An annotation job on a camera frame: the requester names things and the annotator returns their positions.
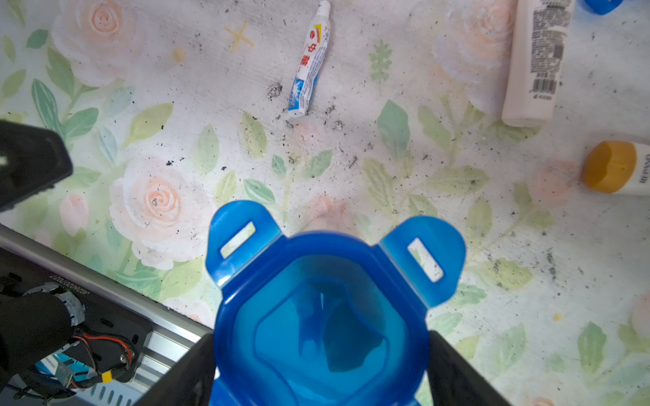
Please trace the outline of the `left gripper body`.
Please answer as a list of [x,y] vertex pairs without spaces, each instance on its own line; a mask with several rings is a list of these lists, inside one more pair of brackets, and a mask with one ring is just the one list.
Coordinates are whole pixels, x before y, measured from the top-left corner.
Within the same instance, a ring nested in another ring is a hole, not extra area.
[[59,134],[52,130],[1,122],[1,211],[73,174],[73,162]]

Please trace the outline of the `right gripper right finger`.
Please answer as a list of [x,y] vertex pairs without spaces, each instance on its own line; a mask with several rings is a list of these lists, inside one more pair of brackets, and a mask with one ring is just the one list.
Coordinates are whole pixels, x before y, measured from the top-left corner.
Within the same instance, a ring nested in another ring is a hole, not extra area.
[[429,331],[428,382],[434,405],[510,406],[445,338]]

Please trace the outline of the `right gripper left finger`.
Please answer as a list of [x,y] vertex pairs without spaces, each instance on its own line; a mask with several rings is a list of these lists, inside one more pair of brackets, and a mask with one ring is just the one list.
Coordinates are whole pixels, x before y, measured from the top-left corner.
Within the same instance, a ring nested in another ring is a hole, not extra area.
[[135,406],[207,406],[216,371],[213,334],[204,335]]

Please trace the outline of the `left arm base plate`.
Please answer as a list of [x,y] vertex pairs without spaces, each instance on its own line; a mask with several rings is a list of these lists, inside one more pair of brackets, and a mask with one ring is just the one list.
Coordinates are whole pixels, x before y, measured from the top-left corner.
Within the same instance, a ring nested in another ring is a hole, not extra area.
[[135,377],[146,318],[7,250],[1,252],[1,388],[44,405]]

